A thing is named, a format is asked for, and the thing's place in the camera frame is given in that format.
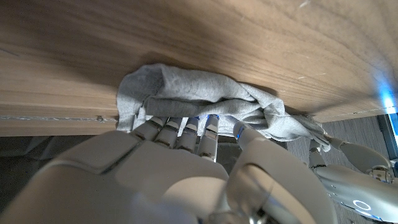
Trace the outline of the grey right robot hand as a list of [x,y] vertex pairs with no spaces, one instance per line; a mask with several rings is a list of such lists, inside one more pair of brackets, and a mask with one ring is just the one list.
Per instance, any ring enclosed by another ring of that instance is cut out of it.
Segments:
[[217,115],[197,140],[196,118],[151,118],[52,159],[1,213],[2,223],[336,223],[318,177],[247,123],[241,154],[216,161]]

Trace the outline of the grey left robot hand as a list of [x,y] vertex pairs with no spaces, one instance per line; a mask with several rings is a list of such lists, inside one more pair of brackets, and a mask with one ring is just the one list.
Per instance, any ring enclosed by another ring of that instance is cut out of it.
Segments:
[[310,142],[308,166],[329,197],[365,218],[397,223],[397,178],[390,160],[366,146],[328,135],[325,139],[357,168],[327,164],[320,154],[321,144]]

